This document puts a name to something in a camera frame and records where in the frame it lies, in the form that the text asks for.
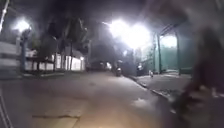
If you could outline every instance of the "utility pole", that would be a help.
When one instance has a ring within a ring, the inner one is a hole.
[[[133,49],[133,75],[134,75],[134,76],[137,76],[136,49]]]
[[[20,44],[21,44],[21,71],[25,71],[25,63],[26,63],[26,47],[27,41],[30,34],[30,29],[25,30],[20,36]]]
[[[0,34],[1,34],[1,31],[2,31],[2,26],[3,26],[4,19],[5,19],[5,15],[7,13],[9,2],[10,2],[9,0],[6,0],[4,9],[2,10],[2,16],[1,16],[1,20],[0,20]]]
[[[156,34],[154,35],[153,39],[153,73],[156,71]]]
[[[162,73],[162,59],[161,59],[161,46],[160,46],[160,35],[157,34],[158,52],[159,52],[159,74]]]
[[[174,28],[174,33],[177,38],[177,66],[178,74],[181,75],[181,58],[180,58],[180,41],[176,29]]]
[[[87,59],[85,60],[86,61],[86,65],[87,65],[86,68],[90,68],[91,56],[92,56],[92,40],[90,40],[88,42],[88,54],[87,54]]]

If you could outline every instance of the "road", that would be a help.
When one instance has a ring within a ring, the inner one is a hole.
[[[1,82],[15,128],[173,128],[166,101],[110,73]]]

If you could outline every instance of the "person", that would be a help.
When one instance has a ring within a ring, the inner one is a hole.
[[[199,58],[193,69],[192,79],[184,93],[173,103],[180,113],[189,100],[192,91],[203,85],[215,90],[216,97],[209,103],[210,128],[224,128],[224,51],[217,34],[209,28],[202,31],[203,44],[199,49]]]

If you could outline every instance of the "bright light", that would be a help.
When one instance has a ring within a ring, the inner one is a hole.
[[[128,51],[125,50],[125,51],[123,52],[123,56],[126,56],[127,53],[128,53]]]
[[[164,36],[161,38],[161,44],[167,48],[176,48],[177,38],[175,36]]]
[[[4,10],[3,10],[3,13],[6,13],[6,12],[7,12],[7,10],[6,10],[6,9],[4,9]]]
[[[113,37],[121,37],[129,30],[129,26],[122,20],[115,20],[109,25]]]
[[[150,41],[150,33],[144,26],[136,24],[122,36],[122,41],[135,49]]]
[[[80,57],[80,60],[84,60],[85,58],[84,57]]]
[[[108,62],[107,62],[107,68],[108,68],[108,69],[112,69],[111,64],[110,64],[110,63],[108,63]]]
[[[138,68],[139,68],[139,69],[142,69],[142,65],[138,65]]]
[[[22,19],[16,23],[13,29],[18,30],[21,33],[27,29],[31,29],[31,27],[30,24],[25,19]]]

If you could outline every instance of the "white wall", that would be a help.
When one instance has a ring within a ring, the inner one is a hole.
[[[16,45],[7,42],[0,42],[0,54],[9,54],[18,56]],[[0,57],[0,67],[18,67],[19,61],[12,58],[1,58]]]
[[[66,61],[65,61],[65,70],[70,70],[70,63],[71,63],[71,56],[66,56]],[[37,63],[34,62],[33,64],[33,70],[37,70]],[[40,70],[47,70],[47,71],[51,71],[53,70],[54,65],[47,63],[46,64],[46,69],[45,69],[45,64],[44,63],[40,63]],[[32,70],[32,62],[31,61],[27,61],[26,62],[26,66],[25,66],[26,70]],[[57,55],[57,61],[56,61],[56,69],[60,69],[61,68],[61,55]],[[71,70],[72,71],[84,71],[85,70],[85,62],[84,60],[80,60],[78,58],[74,58],[72,59],[72,66],[71,66]]]

